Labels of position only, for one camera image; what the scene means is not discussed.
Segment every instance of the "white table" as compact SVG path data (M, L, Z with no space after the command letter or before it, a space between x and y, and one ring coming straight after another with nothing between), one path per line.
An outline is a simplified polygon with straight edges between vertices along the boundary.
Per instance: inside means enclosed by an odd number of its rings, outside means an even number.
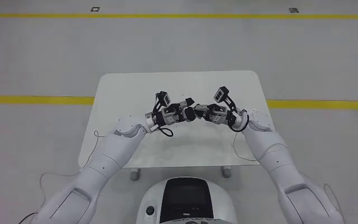
M191 97L195 104L213 104L219 87L226 86L236 106L247 111L256 109L271 115L256 73L252 71L172 72L106 74L98 85L95 102L84 135L78 163L82 167L96 143L98 130L105 135L119 118L144 116L154 106L154 94L168 92L172 102ZM257 165L238 158L232 148L235 133L226 125L201 120L169 126L174 137L161 132L147 134L127 168ZM241 157L253 159L242 134L235 148Z

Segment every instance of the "yellow floor line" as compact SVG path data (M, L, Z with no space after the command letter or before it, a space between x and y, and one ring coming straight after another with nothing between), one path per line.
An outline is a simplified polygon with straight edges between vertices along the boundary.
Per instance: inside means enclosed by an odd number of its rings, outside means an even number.
M92 105L94 100L83 96L0 96L0 104Z
M0 96L0 104L92 105L94 97L81 96ZM358 110L358 101L267 100L277 109L348 109Z
M343 14L103 14L103 13L0 13L0 18L255 18L264 20L344 19L357 20L358 15Z

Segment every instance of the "black screen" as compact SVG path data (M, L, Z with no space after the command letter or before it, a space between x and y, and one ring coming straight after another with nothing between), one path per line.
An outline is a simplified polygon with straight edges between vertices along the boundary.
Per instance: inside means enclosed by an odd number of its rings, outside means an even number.
M176 186L169 190L170 204L205 204L205 192L199 186Z

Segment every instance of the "table leg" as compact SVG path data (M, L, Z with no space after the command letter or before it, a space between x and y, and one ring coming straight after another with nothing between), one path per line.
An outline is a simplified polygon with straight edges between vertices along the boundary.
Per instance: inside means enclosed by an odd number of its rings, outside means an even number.
M140 169L133 168L130 169L130 180L131 181L137 181L140 178Z
M230 178L231 177L231 167L230 166L222 166L222 175L225 178Z

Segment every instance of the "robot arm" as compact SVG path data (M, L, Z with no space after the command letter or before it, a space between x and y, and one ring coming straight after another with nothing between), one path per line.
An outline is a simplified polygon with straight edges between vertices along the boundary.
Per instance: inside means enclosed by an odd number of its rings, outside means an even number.
M254 111L243 134L255 159L274 182L289 224L343 224L323 189L297 170L285 141L269 128L265 115Z
M112 176L127 164L144 136L161 130L164 125L191 121L184 111L194 103L191 98L170 105L167 93L160 92L157 99L159 101L153 112L139 118L129 116L120 119L115 131L100 142L89 163L35 214L31 223L88 224L95 214L99 193Z
M279 204L288 224L343 224L341 214L328 199L323 189L303 176L296 168L285 141L270 129L266 114L238 111L221 87L215 94L216 102L225 102L229 108L216 104L196 105L200 118L215 124L226 124L234 132L242 132L255 159L268 172L279 196Z

